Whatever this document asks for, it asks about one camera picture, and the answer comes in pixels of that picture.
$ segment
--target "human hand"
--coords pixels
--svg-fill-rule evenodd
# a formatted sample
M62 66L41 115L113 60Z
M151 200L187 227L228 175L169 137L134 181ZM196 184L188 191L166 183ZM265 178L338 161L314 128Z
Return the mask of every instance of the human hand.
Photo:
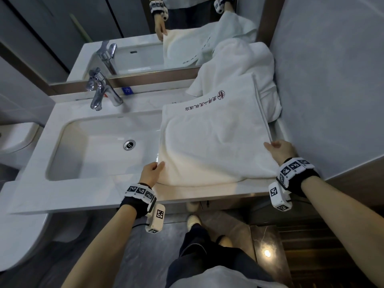
M155 14L155 32L160 41L163 41L163 34L167 35L164 19L160 14Z
M149 187L153 187L159 179L160 172L164 169L164 162L157 164L157 162L145 165L141 172L139 183L147 184Z
M279 166L281 166L286 159L298 156L294 146L290 142L282 139L272 141L270 144L265 142L264 146Z

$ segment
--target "crumpled towel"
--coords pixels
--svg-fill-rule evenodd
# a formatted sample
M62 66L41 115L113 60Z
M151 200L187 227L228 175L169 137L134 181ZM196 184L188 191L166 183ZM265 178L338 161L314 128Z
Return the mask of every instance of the crumpled towel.
M202 65L212 59L214 48L223 40L238 37L256 40L257 26L251 20L226 11L218 22L200 28L167 30L163 39L164 67Z
M280 116L281 104L273 82L275 62L269 48L261 42L248 44L231 38L217 45L213 58L199 69L187 93L200 97L221 83L246 73L253 73L257 92L268 122Z
M233 77L194 100L162 111L159 183L198 187L271 178L278 165L265 149L269 127L253 73Z

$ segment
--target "toilet lid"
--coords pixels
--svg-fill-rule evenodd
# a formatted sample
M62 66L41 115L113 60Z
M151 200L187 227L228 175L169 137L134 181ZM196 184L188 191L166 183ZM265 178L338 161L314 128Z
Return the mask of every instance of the toilet lid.
M18 182L6 182L0 191L0 271L17 265L28 256L50 220L47 213L7 213Z
M16 152L29 145L39 125L33 122L0 125L0 155Z

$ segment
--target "mirror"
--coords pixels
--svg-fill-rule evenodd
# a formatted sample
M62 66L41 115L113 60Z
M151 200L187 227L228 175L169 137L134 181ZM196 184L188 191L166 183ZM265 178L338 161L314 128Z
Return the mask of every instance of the mirror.
M0 0L1 38L48 84L196 67L225 39L255 42L264 2Z

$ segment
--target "blue sticker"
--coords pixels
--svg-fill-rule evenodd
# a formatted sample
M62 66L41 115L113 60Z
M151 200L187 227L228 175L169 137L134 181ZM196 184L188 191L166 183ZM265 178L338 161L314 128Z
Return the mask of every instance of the blue sticker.
M133 91L132 91L131 87L123 87L121 89L122 89L124 95L131 95L131 94L133 94Z

